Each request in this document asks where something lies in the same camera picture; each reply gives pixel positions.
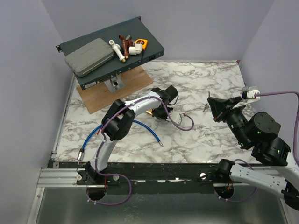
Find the blue cable lock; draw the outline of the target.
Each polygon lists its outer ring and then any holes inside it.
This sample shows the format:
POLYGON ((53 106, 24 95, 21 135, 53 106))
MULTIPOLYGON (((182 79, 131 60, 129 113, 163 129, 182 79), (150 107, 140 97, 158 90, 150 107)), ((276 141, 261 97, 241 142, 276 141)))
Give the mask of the blue cable lock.
MULTIPOLYGON (((140 122, 140 121, 137 121, 137 120, 133 120, 133 123, 135 124, 138 124, 142 127, 144 127, 147 131, 149 131, 154 137, 155 139, 157 140, 157 142, 160 144, 160 146, 163 146, 161 140, 159 139, 159 137, 156 135, 156 133, 147 125, 145 125, 144 123, 140 122)), ((86 138, 86 140, 84 141, 82 147, 80 148, 79 150, 79 153, 77 155, 77 160, 78 161, 82 161, 83 160, 83 157, 84 157, 84 153, 85 153, 85 147, 86 145, 88 144, 89 140, 91 139, 91 137, 93 137, 97 130, 100 128, 100 127, 103 127, 103 125, 99 125, 97 126, 86 138)))

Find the silver keys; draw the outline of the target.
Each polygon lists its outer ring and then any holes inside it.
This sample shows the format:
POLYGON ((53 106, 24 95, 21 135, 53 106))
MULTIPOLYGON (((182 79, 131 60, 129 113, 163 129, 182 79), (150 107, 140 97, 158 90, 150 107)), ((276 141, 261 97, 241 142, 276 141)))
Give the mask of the silver keys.
POLYGON ((206 103, 203 109, 203 112, 207 111, 209 109, 209 103, 206 103))

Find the white pvc elbow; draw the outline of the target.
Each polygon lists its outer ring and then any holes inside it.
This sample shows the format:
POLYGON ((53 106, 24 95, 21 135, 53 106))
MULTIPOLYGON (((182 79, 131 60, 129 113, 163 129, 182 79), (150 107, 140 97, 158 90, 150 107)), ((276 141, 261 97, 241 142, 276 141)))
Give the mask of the white pvc elbow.
POLYGON ((130 55, 138 55, 142 52, 142 44, 136 43, 134 46, 130 46, 128 49, 130 55))

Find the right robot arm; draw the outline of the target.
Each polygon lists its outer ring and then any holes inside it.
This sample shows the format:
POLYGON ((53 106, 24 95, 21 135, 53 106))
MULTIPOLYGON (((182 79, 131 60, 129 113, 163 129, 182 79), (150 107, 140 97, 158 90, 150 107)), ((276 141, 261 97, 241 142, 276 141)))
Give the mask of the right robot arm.
POLYGON ((256 113, 247 120, 242 113, 245 104, 241 97, 207 99, 215 122, 228 125, 242 149, 252 149, 258 162, 280 173, 274 177, 246 168, 234 161, 220 160, 215 178, 221 183, 243 182, 270 192, 295 209, 299 208, 299 166, 290 146, 278 134, 281 125, 266 112, 256 113))

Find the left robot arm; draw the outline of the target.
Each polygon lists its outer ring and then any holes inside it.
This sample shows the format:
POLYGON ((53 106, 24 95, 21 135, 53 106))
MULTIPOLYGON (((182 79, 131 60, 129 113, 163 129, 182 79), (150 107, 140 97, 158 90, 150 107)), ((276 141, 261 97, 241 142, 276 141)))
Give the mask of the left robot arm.
POLYGON ((179 122, 174 121, 170 115, 172 111, 171 102, 178 97, 178 91, 174 86, 169 86, 165 90, 153 88, 143 97, 131 101, 115 100, 101 123, 102 142, 95 152, 94 158, 87 163, 85 168, 84 183, 103 183, 109 176, 128 178, 122 174, 105 174, 103 171, 108 166, 108 159, 116 146, 129 133, 135 118, 147 110, 152 110, 152 115, 161 119, 169 119, 171 123, 179 128, 179 122))

